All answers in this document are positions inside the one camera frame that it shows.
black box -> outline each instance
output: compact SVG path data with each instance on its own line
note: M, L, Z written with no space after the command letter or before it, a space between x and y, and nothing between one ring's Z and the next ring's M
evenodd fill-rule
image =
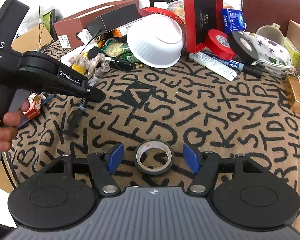
M97 33L104 34L111 32L139 18L140 14L137 6L135 4L129 4L94 18L87 24L87 27L93 37Z

hand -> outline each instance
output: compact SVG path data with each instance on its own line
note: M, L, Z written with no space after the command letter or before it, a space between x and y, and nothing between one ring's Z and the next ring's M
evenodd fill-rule
M7 152L11 149L12 141L18 134L18 128L23 119L23 112L29 110L30 104L26 100L18 112L8 112L3 117L3 123L7 127L0 127L0 151Z

marker pen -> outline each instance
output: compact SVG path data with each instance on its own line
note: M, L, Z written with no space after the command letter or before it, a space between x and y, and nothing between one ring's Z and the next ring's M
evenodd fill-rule
M204 52L204 53L232 69L242 71L243 73L249 74L256 78L262 77L262 72L260 70L248 67L248 66L246 66L240 62L234 61L234 60L223 60L223 59L217 57L216 55L208 53L208 52Z

red electrical tape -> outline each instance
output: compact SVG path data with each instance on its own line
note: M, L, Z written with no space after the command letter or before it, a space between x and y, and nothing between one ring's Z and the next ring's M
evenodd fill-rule
M209 30L204 43L219 58L231 60L236 54L230 48L227 38L228 35L221 31Z

gold box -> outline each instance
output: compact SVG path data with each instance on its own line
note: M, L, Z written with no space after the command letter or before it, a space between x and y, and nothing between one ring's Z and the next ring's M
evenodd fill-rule
M290 110L300 114L300 84L295 77L287 75L283 82L284 89L287 92L287 99L289 101Z

